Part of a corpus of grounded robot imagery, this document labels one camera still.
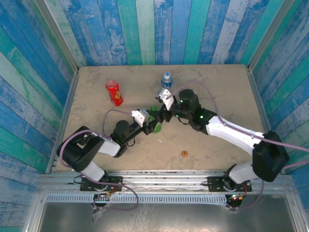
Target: copper coin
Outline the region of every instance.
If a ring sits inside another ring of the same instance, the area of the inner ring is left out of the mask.
[[[188,156],[188,152],[187,151],[182,151],[182,156],[183,157],[187,157]]]

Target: metal base plate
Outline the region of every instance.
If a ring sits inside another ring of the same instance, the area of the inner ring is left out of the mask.
[[[117,184],[122,184],[123,177],[122,176],[109,176],[107,182],[108,183],[117,183]],[[116,188],[116,192],[120,192],[122,187],[120,186],[114,186]],[[81,181],[81,191],[104,191],[104,192],[113,192],[114,187],[112,185],[99,185],[99,184],[94,184],[91,181],[89,181],[86,178],[82,178]]]
[[[207,177],[207,183],[205,184],[209,188],[209,192],[245,192],[243,185],[246,186],[247,192],[252,191],[251,182],[245,181],[237,188],[228,190],[223,183],[222,176],[209,176]]]

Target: red bottle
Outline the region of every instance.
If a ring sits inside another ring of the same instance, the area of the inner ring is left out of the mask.
[[[115,106],[119,106],[121,105],[121,103],[124,102],[120,94],[118,82],[109,78],[106,82],[105,87],[110,94],[112,104],[114,104]]]

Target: painted wood backdrop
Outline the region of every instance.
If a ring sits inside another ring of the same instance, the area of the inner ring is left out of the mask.
[[[73,71],[33,0],[0,1],[0,232],[23,229]]]
[[[248,64],[283,0],[45,0],[79,67]]]
[[[285,143],[309,148],[308,0],[295,0],[253,73],[271,128]],[[309,159],[306,152],[287,151],[290,163]],[[309,211],[309,165],[292,174]]]

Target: beige table surface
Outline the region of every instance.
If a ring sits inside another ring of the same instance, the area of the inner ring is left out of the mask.
[[[243,127],[263,131],[262,122],[253,97],[244,65],[168,65],[168,66],[109,66],[82,67],[70,110],[64,138],[80,126],[101,131],[105,113],[110,108],[128,111],[160,107],[155,99],[161,88],[161,77],[170,72],[172,91],[189,80],[207,84],[221,109],[223,117]],[[124,103],[113,107],[105,89],[108,77],[119,82]],[[213,110],[213,104],[202,86],[188,86],[198,96],[202,107]],[[130,116],[110,113],[105,131],[110,135],[117,121]],[[183,150],[188,156],[181,156]],[[240,148],[214,136],[204,135],[190,126],[182,125],[176,118],[164,122],[161,132],[136,137],[136,144],[129,147],[120,158],[98,153],[94,161],[106,170],[150,169],[227,169],[234,163],[251,159]],[[60,163],[56,170],[67,170]]]

